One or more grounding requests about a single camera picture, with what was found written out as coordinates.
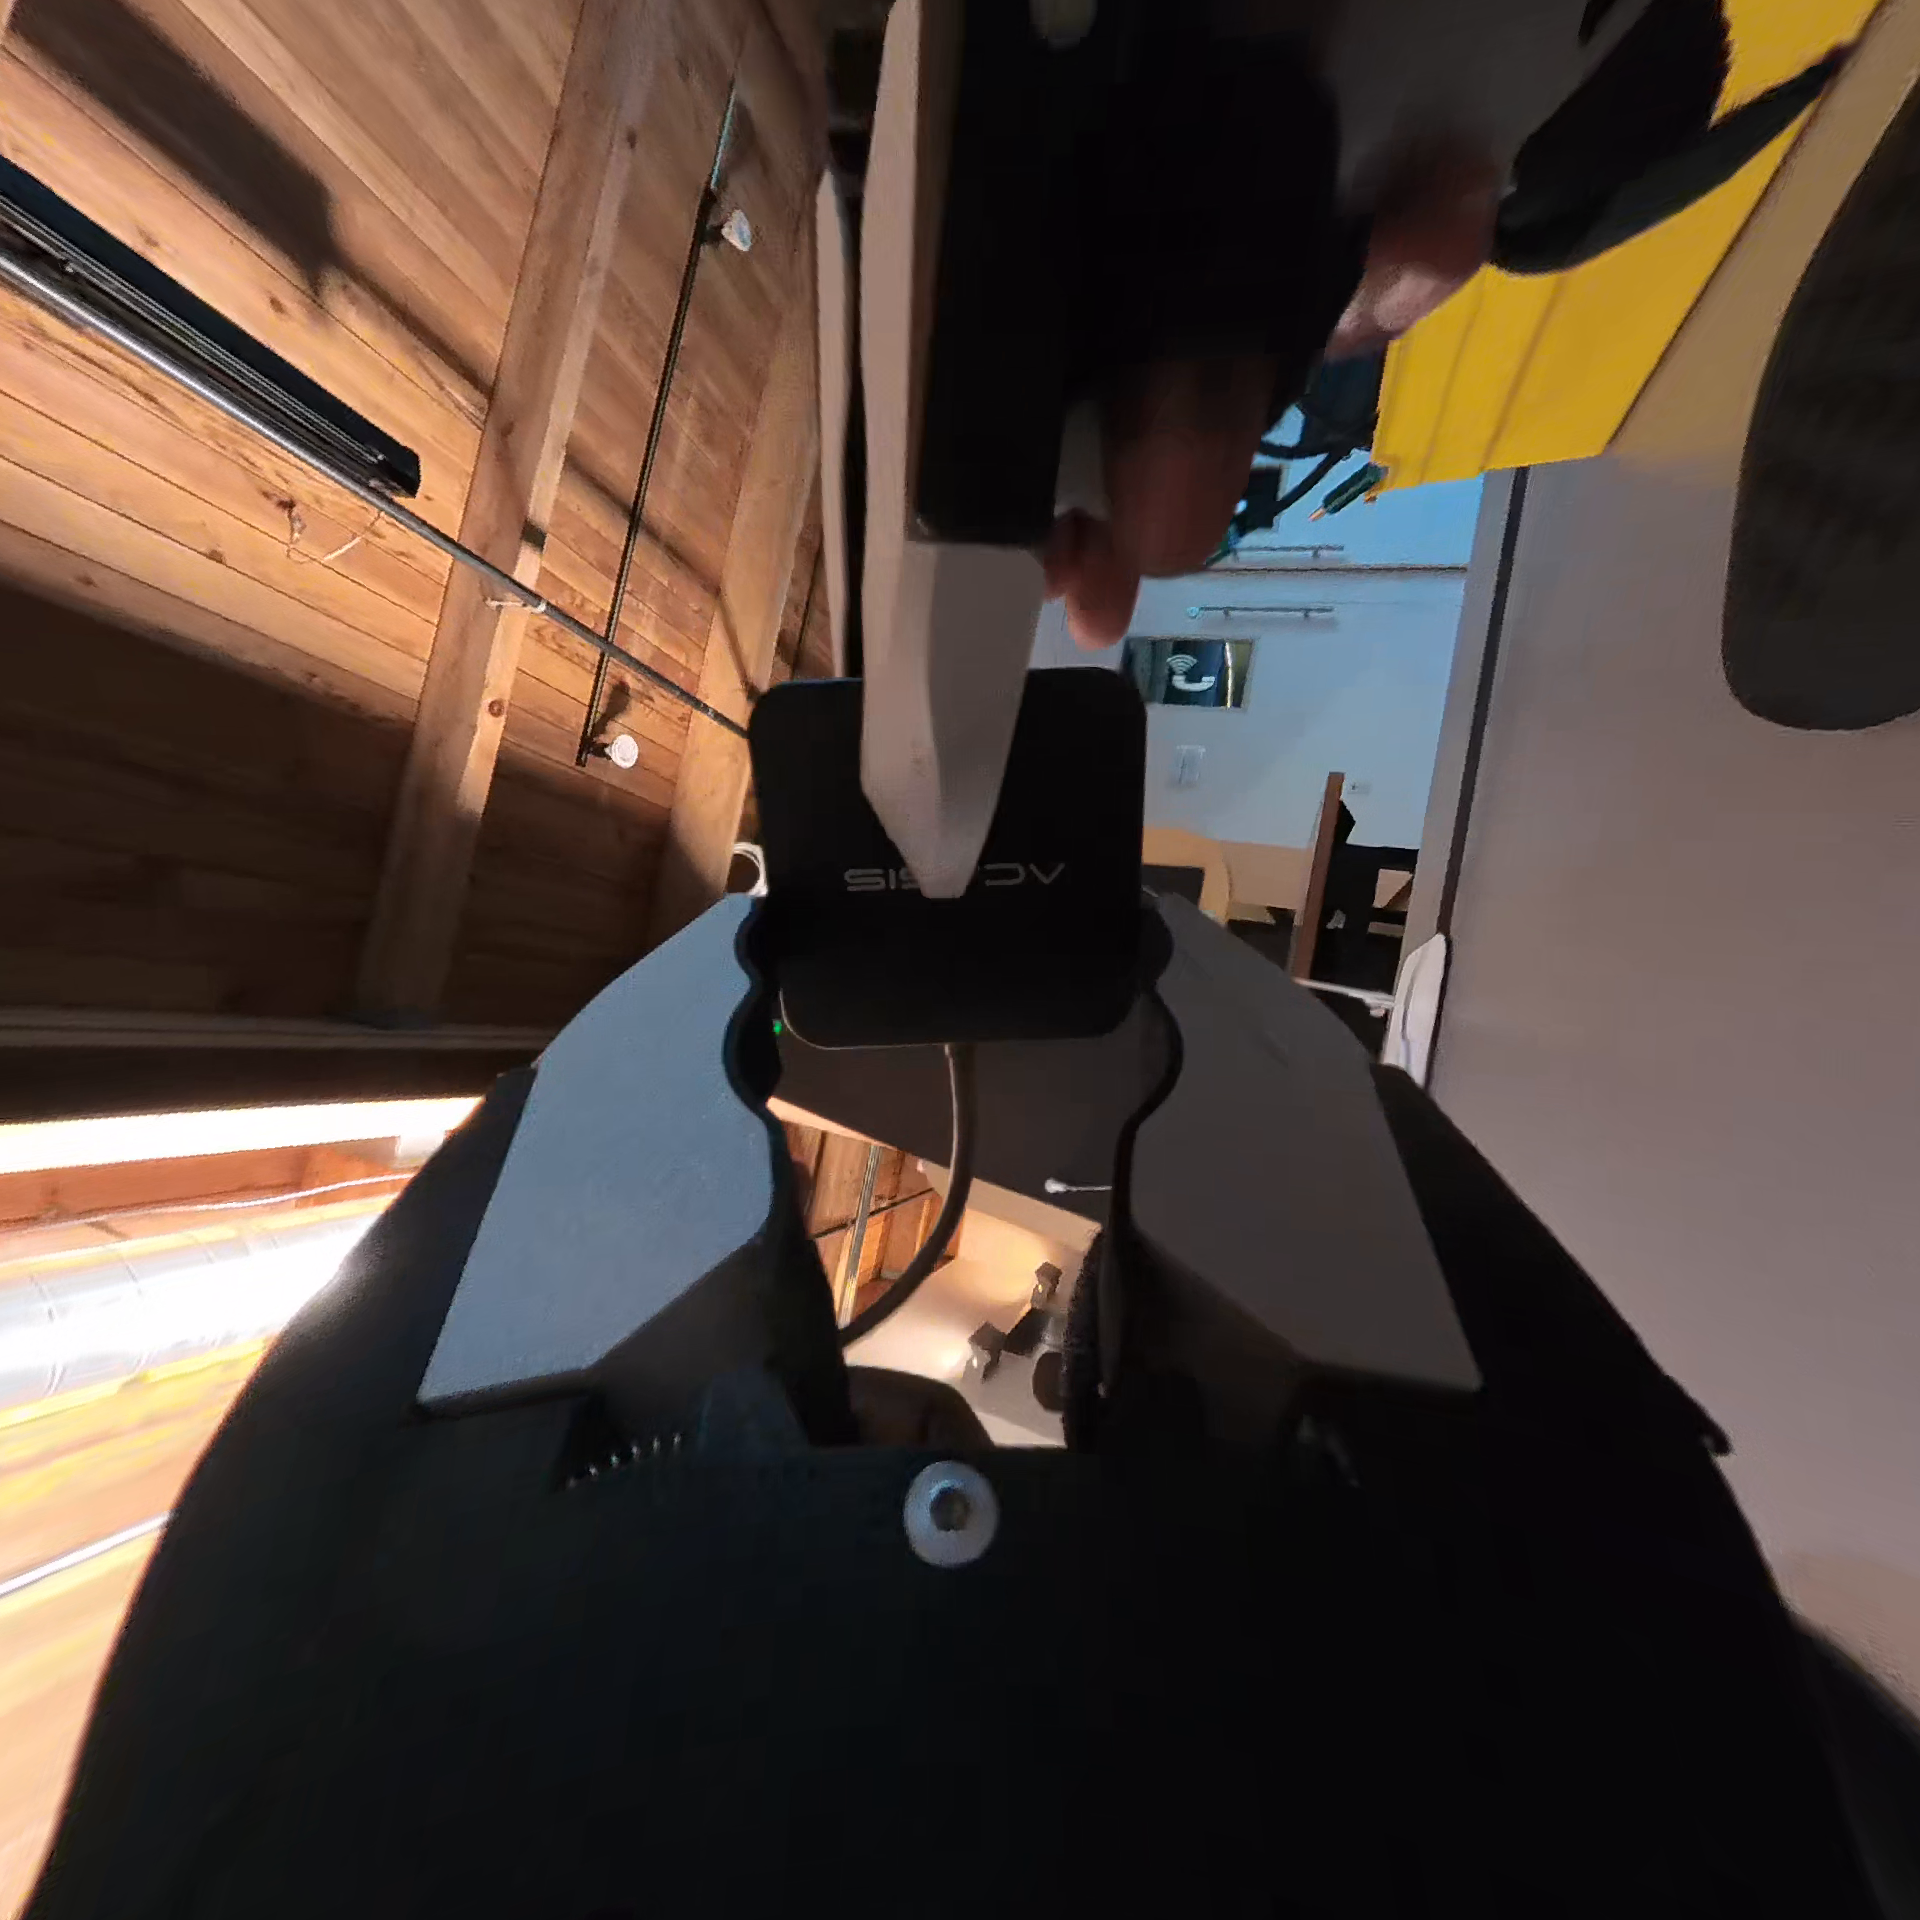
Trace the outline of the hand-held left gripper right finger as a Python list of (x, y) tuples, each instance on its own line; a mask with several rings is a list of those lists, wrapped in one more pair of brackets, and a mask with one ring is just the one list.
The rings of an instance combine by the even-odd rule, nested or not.
[(1480, 1390), (1365, 1056), (1182, 897), (1142, 901), (1137, 1000), (1067, 1069), (1067, 1176), (1106, 1187), (1071, 1440), (1271, 1440), (1322, 1385)]

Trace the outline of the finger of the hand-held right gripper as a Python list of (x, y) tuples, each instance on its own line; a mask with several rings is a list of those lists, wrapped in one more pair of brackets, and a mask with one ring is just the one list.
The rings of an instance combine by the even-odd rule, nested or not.
[(962, 37), (962, 4), (893, 5), (858, 214), (858, 777), (925, 897), (959, 897), (973, 883), (1042, 610), (1042, 566), (1027, 547), (936, 537), (918, 507)]

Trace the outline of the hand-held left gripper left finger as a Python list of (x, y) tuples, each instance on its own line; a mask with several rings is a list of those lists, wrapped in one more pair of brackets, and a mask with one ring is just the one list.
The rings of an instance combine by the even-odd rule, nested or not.
[(847, 1367), (801, 1221), (774, 1015), (721, 901), (598, 993), (534, 1065), (419, 1404), (591, 1394), (630, 1439), (711, 1397), (847, 1440)]

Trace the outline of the black usb hub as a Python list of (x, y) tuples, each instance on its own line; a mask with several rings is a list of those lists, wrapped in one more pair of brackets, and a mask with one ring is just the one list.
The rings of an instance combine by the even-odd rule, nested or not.
[(1091, 1040), (1142, 975), (1148, 714), (1120, 673), (1024, 677), (983, 850), (930, 897), (858, 788), (858, 689), (790, 681), (749, 728), (768, 896), (753, 951), (814, 1047)]

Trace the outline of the yellow plastic bin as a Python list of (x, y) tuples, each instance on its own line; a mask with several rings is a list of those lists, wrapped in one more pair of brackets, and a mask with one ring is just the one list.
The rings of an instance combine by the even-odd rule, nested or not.
[(1491, 265), (1389, 350), (1361, 493), (1605, 451), (1879, 12), (1648, 4), (1526, 141)]

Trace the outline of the person's right hand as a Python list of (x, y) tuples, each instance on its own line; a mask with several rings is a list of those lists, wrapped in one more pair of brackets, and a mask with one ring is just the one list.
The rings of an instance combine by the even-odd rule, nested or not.
[[(1487, 260), (1506, 162), (1461, 141), (1419, 141), (1378, 187), (1357, 288), (1318, 357), (1389, 350)], [(1046, 537), (1046, 598), (1078, 646), (1112, 649), (1134, 624), (1143, 579), (1196, 572), (1242, 498), (1275, 425), (1281, 361), (1193, 353), (1120, 375), (1101, 407), (1106, 513), (1071, 509)]]

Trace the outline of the wooden backing board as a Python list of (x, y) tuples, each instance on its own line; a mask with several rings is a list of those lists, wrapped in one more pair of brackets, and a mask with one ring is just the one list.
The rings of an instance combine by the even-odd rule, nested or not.
[(1191, 829), (1148, 827), (1142, 832), (1142, 876), (1161, 892), (1175, 892), (1207, 921), (1270, 918), (1263, 901), (1263, 850), (1220, 842)]

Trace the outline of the brown office desk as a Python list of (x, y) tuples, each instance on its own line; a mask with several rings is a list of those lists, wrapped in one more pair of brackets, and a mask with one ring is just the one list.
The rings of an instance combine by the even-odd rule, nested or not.
[(1344, 772), (1329, 772), (1324, 781), (1322, 804), (1318, 804), (1315, 824), (1314, 824), (1314, 836), (1308, 845), (1304, 890), (1303, 890), (1303, 901), (1292, 918), (1292, 941), (1289, 941), (1285, 969), (1292, 977), (1296, 977), (1303, 984), (1314, 975), (1315, 946), (1318, 946), (1318, 935), (1324, 926), (1324, 904), (1328, 904), (1328, 890), (1329, 890), (1332, 854), (1337, 847), (1337, 833), (1340, 833), (1344, 784), (1346, 784)]

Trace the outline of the bright led light bar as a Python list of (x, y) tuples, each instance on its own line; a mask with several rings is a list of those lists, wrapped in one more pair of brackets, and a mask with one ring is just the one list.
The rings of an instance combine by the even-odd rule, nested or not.
[(444, 1138), (477, 1106), (477, 1097), (400, 1097), (5, 1123), (3, 1178), (274, 1152), (364, 1138)]

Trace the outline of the black wrist rest pad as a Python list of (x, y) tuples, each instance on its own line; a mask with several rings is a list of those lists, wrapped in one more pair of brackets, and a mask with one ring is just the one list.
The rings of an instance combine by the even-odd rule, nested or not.
[(1761, 372), (1723, 680), (1796, 732), (1916, 714), (1916, 98), (1849, 189)]

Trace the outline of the phone icon wall sign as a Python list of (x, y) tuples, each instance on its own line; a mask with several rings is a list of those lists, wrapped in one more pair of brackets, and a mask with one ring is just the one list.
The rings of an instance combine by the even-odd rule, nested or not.
[(1121, 670), (1143, 707), (1239, 709), (1252, 673), (1252, 639), (1128, 638)]

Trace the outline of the silver air duct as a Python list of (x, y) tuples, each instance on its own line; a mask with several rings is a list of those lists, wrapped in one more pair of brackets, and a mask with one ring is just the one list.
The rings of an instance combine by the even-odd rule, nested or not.
[(3, 1412), (272, 1342), (388, 1198), (240, 1213), (3, 1268)]

